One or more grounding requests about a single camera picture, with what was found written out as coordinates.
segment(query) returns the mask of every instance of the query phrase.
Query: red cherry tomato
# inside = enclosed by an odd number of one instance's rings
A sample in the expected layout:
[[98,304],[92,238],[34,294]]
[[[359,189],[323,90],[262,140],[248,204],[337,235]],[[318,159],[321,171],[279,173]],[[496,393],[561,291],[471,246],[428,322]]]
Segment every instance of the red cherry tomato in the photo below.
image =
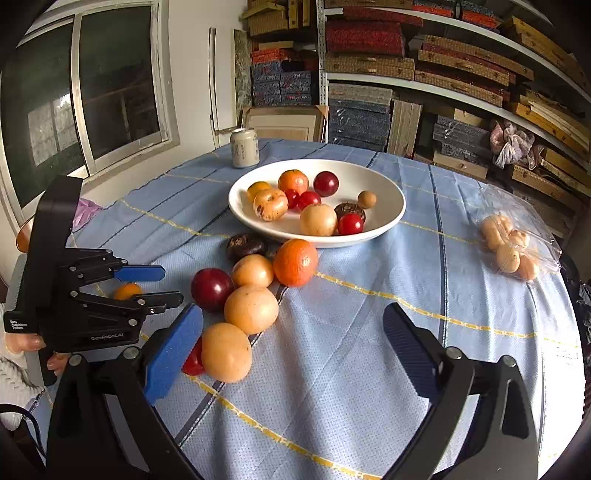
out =
[[197,375],[201,375],[205,373],[205,369],[201,364],[201,350],[203,348],[203,342],[201,337],[195,343],[195,346],[189,353],[189,356],[185,360],[185,363],[181,369],[184,374],[191,375],[192,377],[196,377]]
[[288,208],[291,210],[292,208],[296,208],[298,202],[300,201],[300,194],[297,193],[295,190],[288,189],[285,192],[285,196],[287,197]]
[[297,206],[300,207],[300,210],[303,210],[308,205],[312,205],[313,203],[322,203],[320,200],[320,195],[316,192],[304,192],[300,195],[300,200],[297,203]]
[[363,219],[356,213],[347,213],[339,220],[339,233],[341,235],[353,235],[363,232]]
[[314,179],[314,190],[321,197],[330,197],[339,189],[339,179],[331,171],[321,171]]
[[219,268],[204,268],[195,273],[191,295],[197,306],[207,312],[223,309],[226,299],[234,291],[230,276]]

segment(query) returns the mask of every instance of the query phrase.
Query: tin can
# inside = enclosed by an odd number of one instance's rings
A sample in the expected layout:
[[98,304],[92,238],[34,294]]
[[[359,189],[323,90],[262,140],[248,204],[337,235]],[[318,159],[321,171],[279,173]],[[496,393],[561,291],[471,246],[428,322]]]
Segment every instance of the tin can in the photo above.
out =
[[232,163],[236,168],[245,168],[259,162],[258,138],[254,128],[237,128],[230,135]]

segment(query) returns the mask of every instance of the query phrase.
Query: table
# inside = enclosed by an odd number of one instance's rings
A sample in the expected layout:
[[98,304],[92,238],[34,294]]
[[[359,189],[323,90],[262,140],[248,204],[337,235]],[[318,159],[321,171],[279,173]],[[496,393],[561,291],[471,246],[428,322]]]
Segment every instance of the table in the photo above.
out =
[[[180,374],[156,407],[207,479],[377,479],[423,419],[418,398],[382,331],[382,312],[399,302],[444,346],[497,361],[512,355],[530,396],[542,475],[578,428],[583,363],[573,310],[559,275],[533,285],[494,272],[473,224],[482,184],[394,155],[340,145],[261,140],[261,163],[292,158],[345,160],[388,176],[407,210],[386,234],[361,245],[320,250],[302,288],[271,288],[275,325],[251,337],[245,380],[222,384]],[[72,246],[109,248],[131,263],[161,264],[167,275],[144,291],[180,290],[204,267],[230,271],[227,238],[245,228],[229,211],[229,145],[159,176],[98,213]],[[102,283],[100,294],[115,289]],[[150,317],[142,343],[176,311]],[[204,315],[205,324],[223,320]],[[440,462],[453,463],[467,432],[471,398]]]

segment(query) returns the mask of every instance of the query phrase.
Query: orange object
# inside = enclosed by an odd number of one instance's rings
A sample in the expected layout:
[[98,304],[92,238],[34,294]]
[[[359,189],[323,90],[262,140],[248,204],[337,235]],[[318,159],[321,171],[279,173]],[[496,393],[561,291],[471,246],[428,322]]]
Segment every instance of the orange object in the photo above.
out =
[[277,188],[283,191],[295,190],[298,194],[302,194],[308,190],[310,181],[300,170],[286,170],[279,177]]
[[285,242],[275,255],[273,271],[287,287],[301,287],[310,281],[318,267],[314,245],[300,238]]
[[143,291],[137,283],[125,283],[115,290],[113,298],[115,300],[129,300],[134,295],[141,295],[142,293]]

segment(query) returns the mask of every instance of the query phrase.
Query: chestnut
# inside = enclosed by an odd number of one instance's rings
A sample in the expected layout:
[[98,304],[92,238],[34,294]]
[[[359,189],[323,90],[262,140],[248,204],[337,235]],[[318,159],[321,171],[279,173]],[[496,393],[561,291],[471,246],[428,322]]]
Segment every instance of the chestnut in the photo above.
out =
[[226,245],[228,258],[236,263],[247,255],[259,254],[263,257],[267,253],[267,244],[254,233],[239,233],[234,235]]

